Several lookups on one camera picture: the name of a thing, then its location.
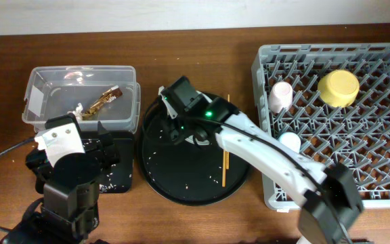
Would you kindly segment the white tissue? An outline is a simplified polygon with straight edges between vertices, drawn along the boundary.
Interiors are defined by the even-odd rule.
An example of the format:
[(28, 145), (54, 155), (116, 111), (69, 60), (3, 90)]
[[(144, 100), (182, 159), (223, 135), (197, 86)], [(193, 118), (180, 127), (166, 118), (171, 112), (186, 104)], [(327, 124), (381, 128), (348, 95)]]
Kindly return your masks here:
[(83, 120), (83, 105), (81, 103), (77, 104), (77, 107), (72, 110), (68, 111), (68, 114), (73, 114), (77, 121), (82, 121)]

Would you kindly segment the long wooden chopstick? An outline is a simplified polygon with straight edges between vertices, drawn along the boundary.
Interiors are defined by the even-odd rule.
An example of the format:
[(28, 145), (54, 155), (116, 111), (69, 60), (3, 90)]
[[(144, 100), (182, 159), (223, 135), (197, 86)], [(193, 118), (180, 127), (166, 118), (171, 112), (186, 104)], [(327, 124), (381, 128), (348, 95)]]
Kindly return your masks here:
[(222, 168), (222, 187), (225, 188), (226, 187), (226, 173), (227, 173), (227, 169), (225, 168), (225, 151), (223, 151), (223, 168)]

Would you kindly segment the short wooden chopstick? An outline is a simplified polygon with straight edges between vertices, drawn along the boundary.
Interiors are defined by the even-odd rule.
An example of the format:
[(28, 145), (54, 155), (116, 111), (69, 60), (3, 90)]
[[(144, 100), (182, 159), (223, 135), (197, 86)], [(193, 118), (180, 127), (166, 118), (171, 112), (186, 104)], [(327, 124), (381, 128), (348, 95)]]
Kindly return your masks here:
[(228, 170), (230, 168), (230, 153), (225, 151), (225, 168)]

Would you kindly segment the brown gold coffee wrapper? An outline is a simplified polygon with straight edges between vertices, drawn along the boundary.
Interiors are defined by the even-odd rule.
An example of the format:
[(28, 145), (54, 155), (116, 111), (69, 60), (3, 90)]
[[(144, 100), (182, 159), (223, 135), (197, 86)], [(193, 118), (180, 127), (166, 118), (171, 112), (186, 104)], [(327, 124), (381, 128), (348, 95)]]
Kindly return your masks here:
[(94, 116), (106, 103), (111, 103), (115, 99), (123, 95), (119, 86), (115, 85), (109, 90), (105, 91), (84, 113), (82, 113), (83, 120)]

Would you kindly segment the pink cup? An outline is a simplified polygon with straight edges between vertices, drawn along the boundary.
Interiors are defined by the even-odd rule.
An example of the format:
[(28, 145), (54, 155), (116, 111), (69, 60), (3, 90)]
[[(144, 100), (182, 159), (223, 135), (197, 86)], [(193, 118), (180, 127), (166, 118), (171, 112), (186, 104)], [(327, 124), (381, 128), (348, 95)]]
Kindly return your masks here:
[(293, 88), (284, 81), (273, 85), (269, 97), (268, 106), (273, 113), (279, 113), (282, 109), (288, 111), (293, 103)]

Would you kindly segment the blue cup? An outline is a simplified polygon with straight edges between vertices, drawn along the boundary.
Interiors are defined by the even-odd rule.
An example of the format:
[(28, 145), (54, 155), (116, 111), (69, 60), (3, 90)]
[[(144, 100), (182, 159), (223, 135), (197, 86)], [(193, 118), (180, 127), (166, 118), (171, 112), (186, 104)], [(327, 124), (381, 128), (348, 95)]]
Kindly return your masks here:
[(284, 132), (279, 136), (278, 141), (287, 146), (292, 151), (299, 153), (301, 148), (301, 140), (297, 134), (292, 132)]

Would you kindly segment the yellow bowl with food scraps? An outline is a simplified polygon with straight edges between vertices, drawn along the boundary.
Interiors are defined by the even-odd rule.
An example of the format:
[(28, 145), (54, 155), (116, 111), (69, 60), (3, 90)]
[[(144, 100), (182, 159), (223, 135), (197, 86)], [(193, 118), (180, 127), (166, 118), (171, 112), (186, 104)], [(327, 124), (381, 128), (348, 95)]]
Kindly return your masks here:
[(331, 107), (351, 106), (360, 90), (358, 78), (348, 70), (334, 70), (318, 83), (320, 98)]

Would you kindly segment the pale green plate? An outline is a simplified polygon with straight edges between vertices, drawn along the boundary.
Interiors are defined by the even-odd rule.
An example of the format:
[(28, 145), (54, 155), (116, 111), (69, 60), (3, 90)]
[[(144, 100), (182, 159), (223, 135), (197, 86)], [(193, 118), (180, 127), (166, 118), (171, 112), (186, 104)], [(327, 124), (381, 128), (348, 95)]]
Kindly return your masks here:
[(194, 135), (191, 135), (185, 139), (185, 141), (192, 145), (198, 146), (209, 146), (211, 143), (208, 140), (198, 140)]

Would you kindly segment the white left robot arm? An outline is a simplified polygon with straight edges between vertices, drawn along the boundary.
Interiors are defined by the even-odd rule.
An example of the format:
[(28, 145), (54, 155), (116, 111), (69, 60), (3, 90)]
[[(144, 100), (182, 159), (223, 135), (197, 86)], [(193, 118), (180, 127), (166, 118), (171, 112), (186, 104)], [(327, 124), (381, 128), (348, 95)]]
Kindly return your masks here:
[(84, 243), (98, 227), (102, 162), (85, 152), (77, 121), (52, 121), (35, 136), (52, 167), (33, 202), (2, 243)]

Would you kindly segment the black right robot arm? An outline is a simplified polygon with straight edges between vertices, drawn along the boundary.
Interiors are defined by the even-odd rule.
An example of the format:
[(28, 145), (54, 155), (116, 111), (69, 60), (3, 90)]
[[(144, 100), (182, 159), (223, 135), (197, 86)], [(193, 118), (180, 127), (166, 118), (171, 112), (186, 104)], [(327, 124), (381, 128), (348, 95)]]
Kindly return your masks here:
[(351, 170), (341, 163), (327, 167), (289, 149), (257, 127), (236, 106), (204, 94), (194, 98), (162, 97), (184, 132), (240, 157), (278, 184), (299, 206), (300, 243), (350, 243), (349, 228), (364, 206)]

